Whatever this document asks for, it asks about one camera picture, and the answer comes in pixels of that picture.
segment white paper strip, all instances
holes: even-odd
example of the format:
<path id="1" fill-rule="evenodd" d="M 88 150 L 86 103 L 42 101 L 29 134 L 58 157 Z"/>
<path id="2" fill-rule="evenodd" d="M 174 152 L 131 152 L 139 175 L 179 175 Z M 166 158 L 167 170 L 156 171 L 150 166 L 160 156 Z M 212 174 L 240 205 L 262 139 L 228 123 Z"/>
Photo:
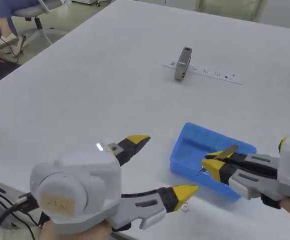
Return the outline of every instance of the white paper strip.
<path id="1" fill-rule="evenodd" d="M 169 63 L 163 64 L 162 66 L 171 68 L 171 69 L 176 69 L 176 62 L 170 61 Z M 189 65 L 187 69 L 187 73 L 202 75 L 202 76 L 213 78 L 213 79 L 219 79 L 219 80 L 223 80 L 223 81 L 230 82 L 233 84 L 240 84 L 240 85 L 243 84 L 241 82 L 241 79 L 237 77 L 235 73 L 218 71 L 218 70 L 208 68 L 208 67 Z"/>

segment black cable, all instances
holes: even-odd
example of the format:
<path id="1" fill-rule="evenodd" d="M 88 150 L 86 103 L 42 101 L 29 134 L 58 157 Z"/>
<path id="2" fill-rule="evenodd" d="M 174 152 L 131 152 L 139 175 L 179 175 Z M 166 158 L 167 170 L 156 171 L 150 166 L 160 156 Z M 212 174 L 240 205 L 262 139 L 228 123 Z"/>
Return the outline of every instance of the black cable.
<path id="1" fill-rule="evenodd" d="M 6 202 L 8 202 L 8 204 L 10 204 L 11 206 L 13 205 L 13 203 L 7 198 L 7 197 L 5 197 L 3 194 L 0 194 L 0 198 L 2 198 L 2 199 L 4 199 Z M 22 211 L 20 211 L 22 214 L 25 214 L 26 216 L 28 216 L 29 217 L 29 219 L 35 224 L 35 226 L 37 226 L 38 227 L 38 223 L 33 219 L 33 217 L 30 215 L 30 214 L 28 214 L 28 213 L 26 213 L 26 212 L 22 212 Z"/>
<path id="2" fill-rule="evenodd" d="M 14 55 L 14 57 L 16 58 L 16 64 L 19 62 L 19 57 L 18 56 L 16 56 L 16 54 L 13 52 L 13 49 L 11 49 L 11 45 L 9 45 L 7 42 L 5 42 L 4 40 L 3 40 L 3 38 L 2 37 L 0 37 L 0 39 L 9 47 L 9 49 L 10 49 L 10 51 L 11 51 L 11 53 Z"/>
<path id="3" fill-rule="evenodd" d="M 13 211 L 15 211 L 17 209 L 17 207 L 18 207 L 18 205 L 15 204 L 3 212 L 3 214 L 0 216 L 0 226 L 2 225 L 4 220 L 8 217 L 8 215 L 12 214 Z"/>
<path id="4" fill-rule="evenodd" d="M 4 211 L 4 213 L 0 216 L 0 225 L 3 223 L 3 221 L 6 219 L 6 217 L 8 216 L 8 215 L 12 215 L 15 219 L 17 219 L 18 221 L 20 221 L 22 224 L 24 224 L 26 227 L 27 227 L 27 229 L 29 230 L 29 232 L 30 232 L 30 235 L 31 235 L 31 237 L 32 237 L 32 239 L 33 240 L 35 240 L 35 236 L 34 236 L 34 234 L 33 234 L 33 232 L 32 232 L 32 230 L 31 230 L 31 228 L 30 228 L 30 226 L 25 222 L 25 221 L 23 221 L 22 219 L 20 219 L 19 217 L 17 217 L 15 214 L 13 214 L 13 212 L 15 212 L 15 211 L 17 211 L 17 208 L 19 208 L 20 206 L 19 206 L 19 204 L 14 204 L 14 205 L 12 205 L 10 208 L 8 208 L 8 207 L 6 207 L 6 205 L 0 200 L 0 205 L 4 208 L 4 209 L 6 209 L 6 211 Z"/>

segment blue plastic tray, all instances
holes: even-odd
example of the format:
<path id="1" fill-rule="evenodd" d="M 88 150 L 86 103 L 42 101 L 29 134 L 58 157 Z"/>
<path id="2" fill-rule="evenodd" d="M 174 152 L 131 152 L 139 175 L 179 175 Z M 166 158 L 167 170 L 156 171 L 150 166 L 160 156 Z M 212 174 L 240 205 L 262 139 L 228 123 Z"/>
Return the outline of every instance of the blue plastic tray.
<path id="1" fill-rule="evenodd" d="M 207 153 L 224 150 L 232 144 L 238 145 L 238 153 L 257 153 L 257 149 L 250 144 L 188 122 L 184 125 L 174 146 L 170 157 L 170 170 L 236 201 L 241 196 L 232 191 L 228 185 L 213 180 L 208 172 L 202 172 L 197 176 L 202 168 L 201 160 Z"/>

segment office chair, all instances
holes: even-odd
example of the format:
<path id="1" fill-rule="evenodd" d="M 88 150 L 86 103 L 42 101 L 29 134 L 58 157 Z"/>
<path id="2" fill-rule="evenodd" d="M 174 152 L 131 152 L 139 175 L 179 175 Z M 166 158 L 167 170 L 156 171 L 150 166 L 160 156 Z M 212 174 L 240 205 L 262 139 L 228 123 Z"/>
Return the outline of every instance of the office chair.
<path id="1" fill-rule="evenodd" d="M 38 0 L 39 4 L 24 9 L 19 9 L 13 12 L 13 16 L 25 18 L 26 21 L 31 21 L 34 18 L 36 28 L 28 29 L 20 32 L 19 35 L 25 38 L 22 47 L 29 44 L 31 41 L 38 37 L 44 37 L 47 42 L 52 45 L 51 40 L 47 35 L 66 35 L 67 32 L 55 30 L 53 28 L 43 28 L 39 16 L 42 14 L 48 14 L 51 10 L 57 9 L 64 4 L 70 2 L 70 0 Z"/>

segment led light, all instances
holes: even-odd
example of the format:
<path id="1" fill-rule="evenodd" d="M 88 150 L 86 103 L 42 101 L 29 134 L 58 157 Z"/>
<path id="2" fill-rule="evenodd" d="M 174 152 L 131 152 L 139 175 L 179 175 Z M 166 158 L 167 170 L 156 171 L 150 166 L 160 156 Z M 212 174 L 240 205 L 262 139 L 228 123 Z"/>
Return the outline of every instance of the led light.
<path id="1" fill-rule="evenodd" d="M 98 149 L 99 149 L 100 151 L 104 151 L 104 148 L 100 145 L 100 143 L 97 143 L 96 146 L 98 147 Z"/>

